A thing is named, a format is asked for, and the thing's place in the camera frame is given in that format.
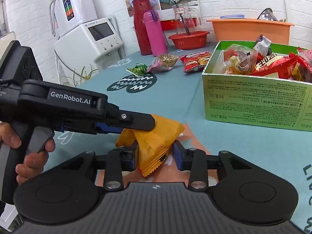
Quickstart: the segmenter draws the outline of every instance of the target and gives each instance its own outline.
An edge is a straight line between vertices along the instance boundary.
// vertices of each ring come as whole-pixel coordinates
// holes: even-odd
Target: open box
[[[255,42],[217,44],[202,73],[206,119],[312,131],[312,83],[216,73],[223,64],[222,52],[233,43],[252,48]],[[270,46],[274,53],[297,53],[295,46]]]

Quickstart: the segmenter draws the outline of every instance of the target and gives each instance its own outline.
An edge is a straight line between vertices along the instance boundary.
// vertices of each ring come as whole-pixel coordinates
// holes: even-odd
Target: metal screw head
[[[191,187],[195,189],[201,189],[201,188],[204,188],[205,186],[206,186],[206,183],[203,181],[193,181],[191,183]]]
[[[118,181],[108,181],[106,183],[106,187],[109,189],[116,189],[118,187],[120,187],[120,183]]]

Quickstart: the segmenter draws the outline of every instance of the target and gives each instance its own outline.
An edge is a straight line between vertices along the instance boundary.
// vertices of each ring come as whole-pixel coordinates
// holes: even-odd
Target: pink water bottle
[[[156,11],[147,11],[143,16],[149,42],[151,43],[153,56],[167,53],[163,29],[161,28],[160,19]]]

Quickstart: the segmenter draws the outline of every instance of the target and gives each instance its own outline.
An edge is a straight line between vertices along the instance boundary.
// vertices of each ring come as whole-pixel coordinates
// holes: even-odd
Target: finger
[[[49,153],[45,150],[39,153],[30,153],[24,159],[24,164],[30,168],[42,168],[48,161]]]
[[[18,175],[24,178],[33,178],[43,171],[43,167],[41,168],[29,168],[24,164],[18,164],[15,168],[15,171]]]
[[[21,146],[21,140],[15,133],[10,124],[2,122],[0,124],[0,139],[11,148],[18,148]]]
[[[16,181],[18,182],[18,184],[23,184],[25,181],[27,181],[27,178],[22,177],[21,175],[18,175],[16,177]]]
[[[53,139],[50,139],[46,142],[46,151],[52,152],[55,149],[55,142]]]

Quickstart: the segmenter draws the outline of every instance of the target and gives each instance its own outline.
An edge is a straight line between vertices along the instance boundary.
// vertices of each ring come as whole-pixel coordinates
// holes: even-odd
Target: trigger
[[[35,127],[30,139],[26,156],[29,153],[38,153],[45,149],[46,142],[54,137],[54,131],[45,127]]]

